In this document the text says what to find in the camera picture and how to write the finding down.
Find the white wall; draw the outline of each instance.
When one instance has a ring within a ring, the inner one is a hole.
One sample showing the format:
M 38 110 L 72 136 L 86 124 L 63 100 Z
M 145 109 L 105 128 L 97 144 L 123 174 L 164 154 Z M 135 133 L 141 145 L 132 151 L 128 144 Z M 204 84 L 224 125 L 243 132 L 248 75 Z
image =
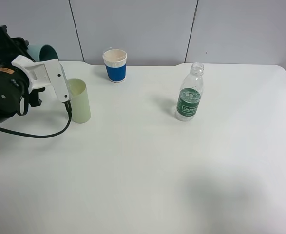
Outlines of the white wall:
M 286 0 L 199 0 L 187 62 L 286 68 Z
M 196 0 L 71 0 L 85 61 L 103 64 L 110 46 L 128 53 L 129 65 L 185 61 Z
M 67 0 L 0 0 L 0 25 L 11 37 L 30 44 L 50 44 L 61 60 L 82 61 Z

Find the cylindrical cup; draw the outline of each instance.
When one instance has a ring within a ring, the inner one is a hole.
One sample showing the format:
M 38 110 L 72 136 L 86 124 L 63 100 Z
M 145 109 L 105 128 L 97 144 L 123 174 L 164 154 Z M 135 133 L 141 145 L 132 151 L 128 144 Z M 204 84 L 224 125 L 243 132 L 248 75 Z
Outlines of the cylindrical cup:
M 71 108 L 73 122 L 85 123 L 91 118 L 89 97 L 86 84 L 80 79 L 69 79 L 69 89 L 72 94 Z
M 58 59 L 55 49 L 50 45 L 28 45 L 27 52 L 35 62 Z
M 112 47 L 106 49 L 103 53 L 103 59 L 110 81 L 122 82 L 126 74 L 127 53 L 121 49 Z

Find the black motor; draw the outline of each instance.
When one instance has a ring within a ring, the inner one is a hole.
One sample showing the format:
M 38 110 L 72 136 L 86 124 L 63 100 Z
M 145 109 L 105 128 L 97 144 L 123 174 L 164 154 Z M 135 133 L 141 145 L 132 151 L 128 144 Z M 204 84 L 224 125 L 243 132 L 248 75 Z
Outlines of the black motor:
M 28 104 L 32 107 L 41 105 L 38 93 L 44 89 L 33 90 L 29 94 L 28 77 L 11 64 L 18 55 L 23 55 L 34 62 L 27 53 L 28 45 L 28 41 L 23 38 L 10 38 L 7 27 L 0 26 L 0 123 L 14 114 L 25 115 Z M 22 98 L 25 98 L 23 113 L 20 112 Z

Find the plastic bottle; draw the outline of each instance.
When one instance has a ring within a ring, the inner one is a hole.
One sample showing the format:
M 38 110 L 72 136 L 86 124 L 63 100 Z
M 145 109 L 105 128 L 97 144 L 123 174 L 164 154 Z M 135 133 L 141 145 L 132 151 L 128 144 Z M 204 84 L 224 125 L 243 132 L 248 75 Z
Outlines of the plastic bottle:
M 202 63 L 194 63 L 190 73 L 182 83 L 175 111 L 175 117 L 180 121 L 189 121 L 194 118 L 203 93 Z

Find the green bottle label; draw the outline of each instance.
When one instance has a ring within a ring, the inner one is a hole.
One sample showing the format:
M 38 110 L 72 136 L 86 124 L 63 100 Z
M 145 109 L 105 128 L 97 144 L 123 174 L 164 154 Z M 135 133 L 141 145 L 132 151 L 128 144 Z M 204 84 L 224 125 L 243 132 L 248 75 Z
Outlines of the green bottle label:
M 196 114 L 201 95 L 197 90 L 185 88 L 180 91 L 177 102 L 177 111 L 183 116 L 193 116 Z

